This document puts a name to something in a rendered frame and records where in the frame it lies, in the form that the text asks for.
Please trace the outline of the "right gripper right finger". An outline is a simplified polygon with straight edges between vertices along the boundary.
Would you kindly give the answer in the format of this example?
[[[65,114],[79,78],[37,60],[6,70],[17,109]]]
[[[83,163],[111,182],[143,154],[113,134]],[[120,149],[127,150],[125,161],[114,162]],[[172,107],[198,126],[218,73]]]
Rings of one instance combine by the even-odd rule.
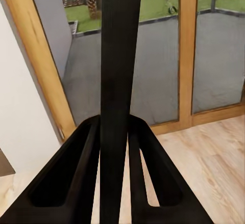
[[[132,224],[214,224],[150,126],[131,114],[128,143]],[[140,148],[160,207],[148,204]]]

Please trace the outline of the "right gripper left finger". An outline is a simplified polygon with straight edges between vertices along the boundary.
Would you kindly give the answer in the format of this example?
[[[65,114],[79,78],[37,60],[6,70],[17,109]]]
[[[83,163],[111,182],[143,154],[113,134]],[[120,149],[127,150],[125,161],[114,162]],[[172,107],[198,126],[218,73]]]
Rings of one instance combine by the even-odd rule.
[[[76,128],[0,217],[0,224],[91,224],[101,116]]]

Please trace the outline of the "poster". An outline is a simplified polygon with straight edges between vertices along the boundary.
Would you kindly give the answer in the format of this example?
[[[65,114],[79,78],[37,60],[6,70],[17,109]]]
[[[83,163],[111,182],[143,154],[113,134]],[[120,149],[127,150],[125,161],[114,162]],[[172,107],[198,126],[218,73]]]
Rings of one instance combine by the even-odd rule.
[[[100,224],[119,224],[141,0],[102,0]]]

